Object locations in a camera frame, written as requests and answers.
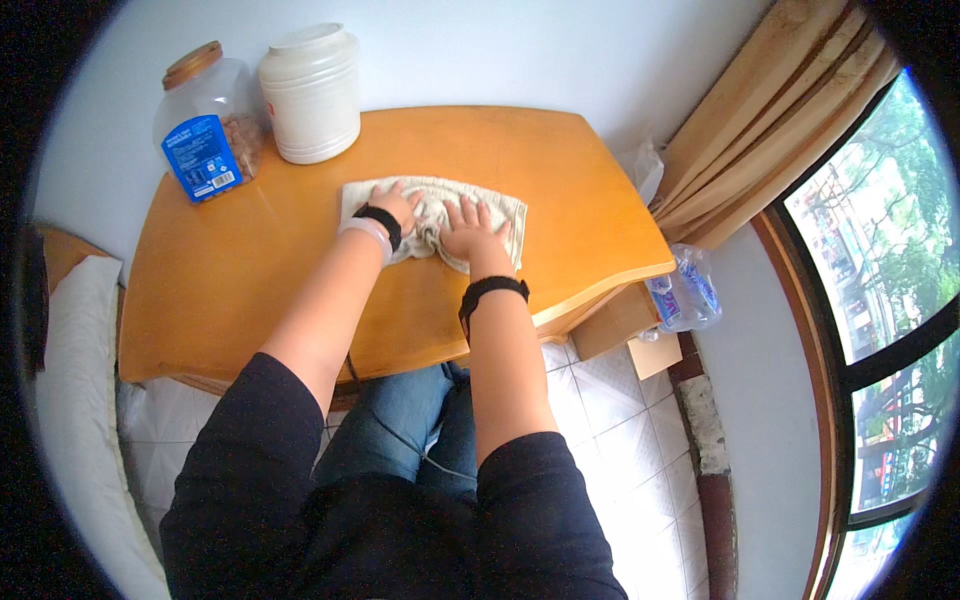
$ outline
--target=sleeve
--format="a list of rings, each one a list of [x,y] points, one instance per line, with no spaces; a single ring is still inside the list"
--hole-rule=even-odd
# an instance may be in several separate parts
[[[477,474],[477,540],[487,597],[626,599],[559,433],[500,446]]]
[[[306,386],[257,353],[187,454],[160,522],[174,598],[281,594],[307,539],[300,507],[323,431]]]

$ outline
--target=plastic water bottle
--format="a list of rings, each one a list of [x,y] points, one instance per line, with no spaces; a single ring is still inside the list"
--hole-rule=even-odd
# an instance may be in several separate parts
[[[720,320],[722,310],[710,280],[708,252],[687,244],[674,244],[670,250],[677,270],[645,281],[660,314],[660,330],[678,333],[709,327]]]

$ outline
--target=blue label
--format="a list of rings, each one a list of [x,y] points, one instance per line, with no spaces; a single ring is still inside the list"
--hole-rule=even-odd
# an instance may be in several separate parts
[[[215,114],[180,123],[163,139],[163,153],[190,202],[202,202],[243,182]]]
[[[700,291],[700,295],[704,297],[704,300],[707,301],[707,305],[712,310],[716,310],[720,303],[717,301],[716,292],[713,291],[713,288],[709,283],[697,272],[697,268],[690,263],[684,269],[684,276],[687,280],[692,281],[693,284],[697,287],[697,290]]]
[[[667,327],[674,324],[680,318],[680,303],[673,296],[673,292],[666,294],[653,293],[650,295],[657,306],[657,312],[660,313],[660,319]]]

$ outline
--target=window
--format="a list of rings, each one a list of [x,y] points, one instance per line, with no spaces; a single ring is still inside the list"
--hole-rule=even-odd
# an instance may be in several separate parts
[[[847,364],[960,291],[948,158],[906,75],[784,205],[827,291]],[[947,263],[953,268],[941,269]]]
[[[856,600],[893,554],[912,515],[848,533],[827,600]]]
[[[818,333],[843,359],[834,408],[847,512],[828,600],[859,597],[897,548],[953,415],[960,214],[949,165],[903,72],[772,206],[812,281]]]

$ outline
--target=curtain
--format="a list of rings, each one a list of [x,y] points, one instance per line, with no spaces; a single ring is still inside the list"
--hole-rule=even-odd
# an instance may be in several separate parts
[[[667,241],[719,246],[899,71],[853,3],[779,0],[663,153],[650,210]]]

